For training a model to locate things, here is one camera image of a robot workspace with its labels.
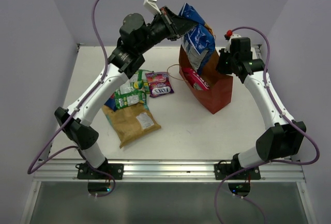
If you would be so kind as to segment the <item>large blue chip bag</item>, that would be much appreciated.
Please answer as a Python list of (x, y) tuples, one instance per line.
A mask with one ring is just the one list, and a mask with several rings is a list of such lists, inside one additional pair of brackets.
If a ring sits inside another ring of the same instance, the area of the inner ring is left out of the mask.
[(195, 28), (182, 37), (182, 47), (191, 67), (198, 75), (201, 75), (203, 68), (215, 52), (215, 35), (195, 8), (188, 3), (184, 3), (179, 16), (198, 23)]

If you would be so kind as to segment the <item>red paper bag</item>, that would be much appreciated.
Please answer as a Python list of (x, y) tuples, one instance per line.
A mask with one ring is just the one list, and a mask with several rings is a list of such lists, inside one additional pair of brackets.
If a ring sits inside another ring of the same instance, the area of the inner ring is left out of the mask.
[(182, 47), (179, 49), (177, 65), (179, 66), (180, 78), (178, 78), (178, 80), (184, 81), (199, 103), (212, 114), (215, 114), (224, 108), (232, 99), (233, 77), (226, 74), (220, 74), (216, 70), (218, 60), (219, 54), (215, 51), (204, 66), (201, 74), (202, 79), (209, 85), (209, 89), (206, 91), (198, 90), (193, 88), (185, 77), (183, 69), (189, 68), (191, 65), (185, 50)]

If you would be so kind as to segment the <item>pink snack bag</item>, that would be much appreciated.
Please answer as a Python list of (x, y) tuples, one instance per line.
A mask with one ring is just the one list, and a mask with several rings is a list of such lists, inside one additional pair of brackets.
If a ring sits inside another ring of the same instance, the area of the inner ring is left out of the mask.
[(202, 79), (198, 73), (192, 68), (182, 68), (185, 80), (196, 90), (207, 91), (209, 90), (208, 83)]

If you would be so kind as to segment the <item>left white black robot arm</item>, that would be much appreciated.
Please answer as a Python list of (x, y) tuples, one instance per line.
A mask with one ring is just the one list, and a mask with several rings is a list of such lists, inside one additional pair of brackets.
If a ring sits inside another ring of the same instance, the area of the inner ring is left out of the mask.
[(145, 23), (139, 13), (127, 15), (119, 29), (117, 46), (106, 56), (100, 75), (76, 102), (55, 110), (57, 122), (90, 164), (89, 172), (93, 177), (103, 178), (108, 171), (107, 159), (97, 144), (99, 134), (91, 127), (98, 111), (143, 65), (146, 51), (164, 39), (176, 41), (197, 25), (196, 21), (178, 16), (168, 7), (162, 7), (151, 23)]

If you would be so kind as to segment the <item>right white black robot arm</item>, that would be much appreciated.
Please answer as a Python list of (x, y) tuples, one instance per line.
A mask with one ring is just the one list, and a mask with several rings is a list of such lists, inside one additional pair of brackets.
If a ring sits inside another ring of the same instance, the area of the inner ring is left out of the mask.
[(304, 138), (297, 129), (306, 131), (306, 126), (285, 109), (264, 73), (264, 62), (253, 58), (250, 39), (237, 34), (226, 39), (228, 44), (220, 50), (216, 70), (240, 79), (253, 96), (266, 129), (253, 148), (233, 156), (230, 172), (240, 179), (248, 174), (249, 166), (297, 154)]

